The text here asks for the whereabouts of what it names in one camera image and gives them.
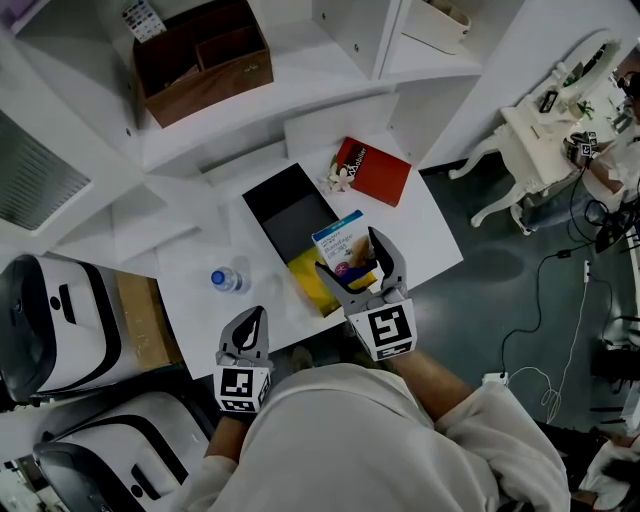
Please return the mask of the person's right forearm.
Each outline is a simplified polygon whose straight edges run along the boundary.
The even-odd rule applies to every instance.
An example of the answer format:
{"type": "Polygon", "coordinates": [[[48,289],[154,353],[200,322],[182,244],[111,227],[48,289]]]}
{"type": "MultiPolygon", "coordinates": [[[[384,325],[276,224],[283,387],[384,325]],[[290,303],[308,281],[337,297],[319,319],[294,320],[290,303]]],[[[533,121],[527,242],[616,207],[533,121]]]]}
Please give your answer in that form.
{"type": "Polygon", "coordinates": [[[420,350],[398,355],[391,364],[434,422],[473,393],[459,377],[420,350]]]}

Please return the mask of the black stand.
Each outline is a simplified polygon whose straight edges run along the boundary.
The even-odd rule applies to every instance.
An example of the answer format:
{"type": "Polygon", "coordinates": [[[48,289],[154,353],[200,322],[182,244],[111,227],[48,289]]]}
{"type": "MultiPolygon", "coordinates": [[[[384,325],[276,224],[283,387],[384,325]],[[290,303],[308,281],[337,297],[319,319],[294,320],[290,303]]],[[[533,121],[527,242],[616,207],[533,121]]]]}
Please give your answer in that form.
{"type": "Polygon", "coordinates": [[[640,432],[640,313],[615,318],[625,327],[622,344],[604,341],[603,348],[594,356],[591,375],[617,384],[614,394],[628,391],[622,406],[591,407],[594,413],[618,413],[617,419],[602,420],[602,424],[624,424],[627,431],[640,432]]]}

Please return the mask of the yellow packet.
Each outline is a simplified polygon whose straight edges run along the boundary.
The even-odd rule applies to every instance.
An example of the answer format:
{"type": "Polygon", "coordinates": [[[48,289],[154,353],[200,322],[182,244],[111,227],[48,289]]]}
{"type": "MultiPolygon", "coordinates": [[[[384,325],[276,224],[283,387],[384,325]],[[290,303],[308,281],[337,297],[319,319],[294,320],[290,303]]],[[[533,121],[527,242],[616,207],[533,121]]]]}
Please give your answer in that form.
{"type": "MultiPolygon", "coordinates": [[[[321,252],[313,246],[288,262],[287,267],[319,313],[327,317],[340,308],[340,303],[317,275],[315,263],[325,264],[325,261],[321,252]]],[[[358,290],[376,282],[373,274],[375,268],[373,251],[365,240],[358,243],[358,248],[350,250],[349,255],[335,260],[332,270],[341,284],[358,290]]]]}

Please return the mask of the white artificial flower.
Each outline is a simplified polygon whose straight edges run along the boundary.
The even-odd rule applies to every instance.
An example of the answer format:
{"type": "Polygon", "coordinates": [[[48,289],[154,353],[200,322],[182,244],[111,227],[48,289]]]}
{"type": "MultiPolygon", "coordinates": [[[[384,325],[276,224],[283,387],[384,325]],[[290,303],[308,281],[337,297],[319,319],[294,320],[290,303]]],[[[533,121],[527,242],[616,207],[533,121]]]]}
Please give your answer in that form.
{"type": "Polygon", "coordinates": [[[347,170],[338,166],[337,156],[334,155],[327,173],[317,179],[320,192],[324,195],[344,193],[351,188],[354,177],[347,170]]]}

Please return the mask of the person's white shirt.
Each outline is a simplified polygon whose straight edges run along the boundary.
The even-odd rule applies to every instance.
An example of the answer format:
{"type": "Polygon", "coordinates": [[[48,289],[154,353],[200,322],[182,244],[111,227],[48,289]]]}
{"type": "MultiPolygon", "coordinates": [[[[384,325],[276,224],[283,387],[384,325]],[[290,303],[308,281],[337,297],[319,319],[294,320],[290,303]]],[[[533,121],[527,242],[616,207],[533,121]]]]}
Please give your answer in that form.
{"type": "Polygon", "coordinates": [[[489,383],[434,422],[397,372],[335,364],[279,383],[238,463],[203,459],[170,512],[570,512],[564,465],[489,383]]]}

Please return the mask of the white dressing table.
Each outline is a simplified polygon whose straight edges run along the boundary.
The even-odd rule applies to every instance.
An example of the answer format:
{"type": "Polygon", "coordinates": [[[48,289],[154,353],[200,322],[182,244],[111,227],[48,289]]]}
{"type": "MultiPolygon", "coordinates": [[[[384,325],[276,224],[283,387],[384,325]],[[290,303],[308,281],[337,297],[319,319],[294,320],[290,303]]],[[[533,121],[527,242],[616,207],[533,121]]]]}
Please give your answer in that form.
{"type": "Polygon", "coordinates": [[[567,178],[572,167],[564,140],[582,119],[580,96],[557,97],[551,110],[539,111],[534,97],[525,96],[516,106],[500,110],[504,123],[472,150],[464,166],[449,172],[455,180],[470,173],[482,157],[498,153],[514,179],[511,189],[471,218],[479,227],[484,219],[510,208],[528,194],[540,193],[567,178]]]}

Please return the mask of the red box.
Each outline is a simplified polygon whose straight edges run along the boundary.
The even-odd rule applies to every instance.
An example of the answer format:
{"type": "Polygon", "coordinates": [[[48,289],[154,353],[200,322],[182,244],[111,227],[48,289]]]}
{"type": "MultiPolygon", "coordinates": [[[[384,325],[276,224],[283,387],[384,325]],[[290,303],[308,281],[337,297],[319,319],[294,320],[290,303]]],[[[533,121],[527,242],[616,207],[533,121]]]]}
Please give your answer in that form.
{"type": "Polygon", "coordinates": [[[411,165],[351,137],[346,137],[337,153],[337,170],[354,190],[391,207],[401,199],[411,165]]]}

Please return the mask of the person's left forearm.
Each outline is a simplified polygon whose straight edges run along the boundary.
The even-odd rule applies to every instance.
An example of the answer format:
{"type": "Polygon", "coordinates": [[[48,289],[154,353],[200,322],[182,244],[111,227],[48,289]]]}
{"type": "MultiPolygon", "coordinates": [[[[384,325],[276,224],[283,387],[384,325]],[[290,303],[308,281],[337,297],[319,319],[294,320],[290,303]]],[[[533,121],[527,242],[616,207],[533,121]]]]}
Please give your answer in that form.
{"type": "Polygon", "coordinates": [[[219,419],[204,457],[224,457],[239,462],[248,430],[256,415],[250,413],[227,413],[219,419]]]}

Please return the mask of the black box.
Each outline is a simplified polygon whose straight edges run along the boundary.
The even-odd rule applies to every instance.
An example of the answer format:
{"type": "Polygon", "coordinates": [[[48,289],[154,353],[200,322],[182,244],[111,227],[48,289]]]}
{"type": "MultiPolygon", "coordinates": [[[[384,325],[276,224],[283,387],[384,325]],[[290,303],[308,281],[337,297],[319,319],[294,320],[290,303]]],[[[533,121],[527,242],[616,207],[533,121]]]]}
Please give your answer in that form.
{"type": "Polygon", "coordinates": [[[342,219],[299,164],[250,189],[243,198],[286,266],[315,246],[314,233],[342,219]]]}

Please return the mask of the white bin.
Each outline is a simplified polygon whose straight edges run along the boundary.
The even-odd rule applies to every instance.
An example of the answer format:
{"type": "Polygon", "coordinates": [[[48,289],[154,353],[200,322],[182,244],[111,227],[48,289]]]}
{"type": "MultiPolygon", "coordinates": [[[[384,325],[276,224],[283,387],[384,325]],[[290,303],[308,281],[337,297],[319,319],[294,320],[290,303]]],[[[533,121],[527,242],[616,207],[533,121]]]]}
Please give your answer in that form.
{"type": "Polygon", "coordinates": [[[449,0],[412,0],[403,34],[448,55],[460,52],[471,19],[449,0]]]}

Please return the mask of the colour swatch card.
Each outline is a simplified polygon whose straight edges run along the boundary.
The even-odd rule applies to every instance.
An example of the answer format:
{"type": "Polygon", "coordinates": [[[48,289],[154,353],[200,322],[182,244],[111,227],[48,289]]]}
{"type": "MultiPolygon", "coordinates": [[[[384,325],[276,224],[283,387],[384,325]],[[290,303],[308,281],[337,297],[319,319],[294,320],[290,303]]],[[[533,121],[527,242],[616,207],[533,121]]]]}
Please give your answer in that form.
{"type": "Polygon", "coordinates": [[[166,26],[148,0],[131,0],[121,9],[121,17],[139,43],[166,31],[166,26]]]}

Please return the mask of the blue and white snack box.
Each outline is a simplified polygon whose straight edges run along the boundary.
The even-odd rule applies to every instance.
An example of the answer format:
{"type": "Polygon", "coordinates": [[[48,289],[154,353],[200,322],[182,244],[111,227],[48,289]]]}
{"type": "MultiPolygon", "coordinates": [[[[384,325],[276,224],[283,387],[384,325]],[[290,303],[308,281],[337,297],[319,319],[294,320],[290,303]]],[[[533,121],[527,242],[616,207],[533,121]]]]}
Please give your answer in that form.
{"type": "Polygon", "coordinates": [[[321,229],[312,240],[324,264],[345,285],[370,286],[377,267],[369,238],[367,220],[360,210],[321,229]]]}

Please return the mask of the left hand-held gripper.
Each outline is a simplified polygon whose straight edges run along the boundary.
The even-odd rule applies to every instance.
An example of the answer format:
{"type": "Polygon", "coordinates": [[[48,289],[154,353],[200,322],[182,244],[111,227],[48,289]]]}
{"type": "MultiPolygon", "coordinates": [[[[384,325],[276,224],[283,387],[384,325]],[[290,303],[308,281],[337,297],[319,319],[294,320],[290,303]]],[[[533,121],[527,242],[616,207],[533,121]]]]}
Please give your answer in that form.
{"type": "Polygon", "coordinates": [[[271,388],[273,364],[268,359],[246,359],[232,354],[262,358],[268,354],[268,315],[263,306],[240,313],[222,330],[213,372],[214,395],[222,411],[257,414],[271,388]]]}

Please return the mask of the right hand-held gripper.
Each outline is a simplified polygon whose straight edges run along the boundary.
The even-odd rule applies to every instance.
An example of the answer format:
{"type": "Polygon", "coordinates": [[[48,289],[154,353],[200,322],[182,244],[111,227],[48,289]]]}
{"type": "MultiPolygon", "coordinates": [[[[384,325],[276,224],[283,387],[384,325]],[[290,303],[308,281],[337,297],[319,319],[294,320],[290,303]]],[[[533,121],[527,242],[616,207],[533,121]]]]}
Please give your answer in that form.
{"type": "Polygon", "coordinates": [[[416,348],[417,326],[407,292],[404,256],[381,231],[369,226],[375,259],[383,272],[381,290],[352,289],[324,264],[315,263],[318,277],[337,299],[356,337],[373,361],[382,361],[416,348]]]}

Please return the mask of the oval white-framed mirror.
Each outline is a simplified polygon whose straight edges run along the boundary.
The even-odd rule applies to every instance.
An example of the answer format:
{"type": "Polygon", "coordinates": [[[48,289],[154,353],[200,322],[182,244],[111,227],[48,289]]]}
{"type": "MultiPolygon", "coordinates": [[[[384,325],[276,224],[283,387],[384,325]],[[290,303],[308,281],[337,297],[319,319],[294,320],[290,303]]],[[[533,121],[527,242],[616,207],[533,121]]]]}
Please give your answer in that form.
{"type": "Polygon", "coordinates": [[[556,106],[560,112],[582,101],[609,74],[620,48],[621,40],[613,31],[601,29],[585,37],[557,65],[560,75],[556,106]]]}

